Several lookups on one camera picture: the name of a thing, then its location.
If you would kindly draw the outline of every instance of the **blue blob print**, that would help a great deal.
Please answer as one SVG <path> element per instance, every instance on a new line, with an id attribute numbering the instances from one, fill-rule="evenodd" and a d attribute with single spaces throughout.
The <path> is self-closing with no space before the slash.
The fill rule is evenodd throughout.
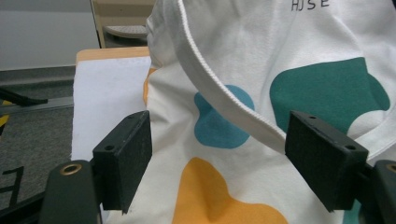
<path id="1" fill-rule="evenodd" d="M 227 85 L 233 95 L 247 107 L 254 110 L 250 96 L 242 89 Z M 200 116 L 195 124 L 194 133 L 197 140 L 207 147 L 232 149 L 244 144 L 249 134 L 245 133 L 218 113 L 201 95 L 196 93 L 194 102 L 198 107 Z"/>

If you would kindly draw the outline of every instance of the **black cable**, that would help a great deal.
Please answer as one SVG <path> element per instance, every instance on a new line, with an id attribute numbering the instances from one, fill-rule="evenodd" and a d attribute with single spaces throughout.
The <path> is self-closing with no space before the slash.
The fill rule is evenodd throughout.
<path id="1" fill-rule="evenodd" d="M 28 106 L 28 105 L 43 105 L 46 104 L 48 99 L 31 99 L 26 96 L 19 95 L 15 92 L 0 88 L 0 99 L 9 101 L 15 105 Z"/>

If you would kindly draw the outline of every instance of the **wooden table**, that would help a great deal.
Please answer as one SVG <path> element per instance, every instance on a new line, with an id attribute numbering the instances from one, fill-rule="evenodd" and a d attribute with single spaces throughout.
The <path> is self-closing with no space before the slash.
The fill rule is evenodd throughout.
<path id="1" fill-rule="evenodd" d="M 133 58 L 149 56 L 148 47 L 132 47 L 118 49 L 84 49 L 77 54 L 77 61 L 116 59 L 116 58 Z"/>

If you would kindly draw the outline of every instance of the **black bracket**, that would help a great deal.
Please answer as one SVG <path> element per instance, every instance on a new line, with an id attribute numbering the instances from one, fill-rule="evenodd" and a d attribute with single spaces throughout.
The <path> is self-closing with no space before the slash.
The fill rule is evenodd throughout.
<path id="1" fill-rule="evenodd" d="M 93 150 L 49 173 L 44 194 L 0 213 L 0 223 L 102 223 L 105 210 L 128 208 L 152 155 L 149 112 L 123 119 Z"/>
<path id="2" fill-rule="evenodd" d="M 329 212 L 361 202 L 362 223 L 396 223 L 396 161 L 366 163 L 369 151 L 323 120 L 290 113 L 286 156 Z"/>

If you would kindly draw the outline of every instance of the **green spot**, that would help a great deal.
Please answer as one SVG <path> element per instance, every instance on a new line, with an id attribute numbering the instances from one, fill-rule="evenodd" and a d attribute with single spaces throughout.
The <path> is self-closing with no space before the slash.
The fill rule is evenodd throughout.
<path id="1" fill-rule="evenodd" d="M 276 124 L 284 132 L 291 110 L 326 120 L 343 133 L 360 115 L 388 110 L 389 97 L 363 58 L 317 63 L 279 74 L 270 90 Z"/>

